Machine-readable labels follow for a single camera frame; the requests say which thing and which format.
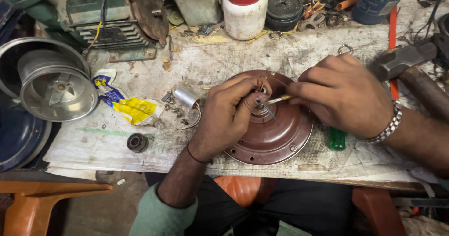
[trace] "blue bottle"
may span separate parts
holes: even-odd
[[[375,25],[382,22],[400,0],[358,0],[352,17],[358,23]]]

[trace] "white plastic container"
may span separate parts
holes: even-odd
[[[246,41],[262,32],[268,0],[223,0],[224,25],[234,39]]]
[[[218,0],[175,0],[188,26],[217,24],[221,18]]]

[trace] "screw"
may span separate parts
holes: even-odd
[[[298,148],[295,145],[291,145],[290,146],[290,151],[296,152],[296,151],[298,151]]]

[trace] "blue wire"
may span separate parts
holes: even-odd
[[[265,107],[265,109],[267,109],[267,111],[271,114],[271,116],[273,116],[274,121],[276,121],[276,124],[278,124],[279,126],[278,119],[274,116],[274,114],[270,111],[270,109],[268,109],[268,107],[265,104],[262,105]]]

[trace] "silver capacitor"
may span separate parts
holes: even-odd
[[[199,98],[182,87],[176,88],[173,95],[191,109],[194,109],[197,103],[199,104]]]

